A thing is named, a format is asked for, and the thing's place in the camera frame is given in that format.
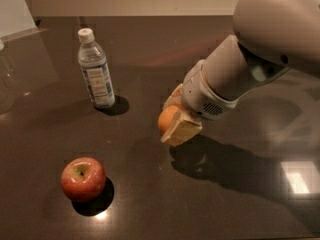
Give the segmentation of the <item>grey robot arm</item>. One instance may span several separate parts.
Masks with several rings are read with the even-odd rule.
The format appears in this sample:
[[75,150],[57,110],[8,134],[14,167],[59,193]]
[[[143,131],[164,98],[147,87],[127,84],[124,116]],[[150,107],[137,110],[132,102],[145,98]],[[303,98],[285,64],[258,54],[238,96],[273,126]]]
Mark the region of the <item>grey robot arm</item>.
[[176,147],[217,120],[248,91],[291,69],[320,69],[320,0],[239,0],[234,33],[186,74],[163,110],[176,110],[161,141]]

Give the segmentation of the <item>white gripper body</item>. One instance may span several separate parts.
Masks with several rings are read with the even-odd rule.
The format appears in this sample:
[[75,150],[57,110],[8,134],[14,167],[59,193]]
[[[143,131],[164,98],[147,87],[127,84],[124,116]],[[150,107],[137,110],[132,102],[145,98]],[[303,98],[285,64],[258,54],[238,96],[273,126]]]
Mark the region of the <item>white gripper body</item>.
[[208,120],[217,120],[234,109],[238,100],[226,100],[216,94],[204,75],[205,61],[200,60],[186,74],[182,89],[182,106],[194,114]]

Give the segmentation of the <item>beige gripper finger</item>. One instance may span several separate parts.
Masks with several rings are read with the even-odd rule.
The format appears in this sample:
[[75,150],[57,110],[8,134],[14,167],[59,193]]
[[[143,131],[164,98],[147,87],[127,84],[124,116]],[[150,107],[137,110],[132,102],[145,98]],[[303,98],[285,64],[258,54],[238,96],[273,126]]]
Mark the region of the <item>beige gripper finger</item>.
[[177,106],[180,109],[183,109],[182,101],[181,101],[181,91],[182,84],[179,84],[174,91],[170,94],[170,96],[165,101],[162,109],[166,109],[169,106]]
[[193,138],[201,130],[202,119],[179,108],[168,130],[164,134],[161,133],[161,142],[176,147]]

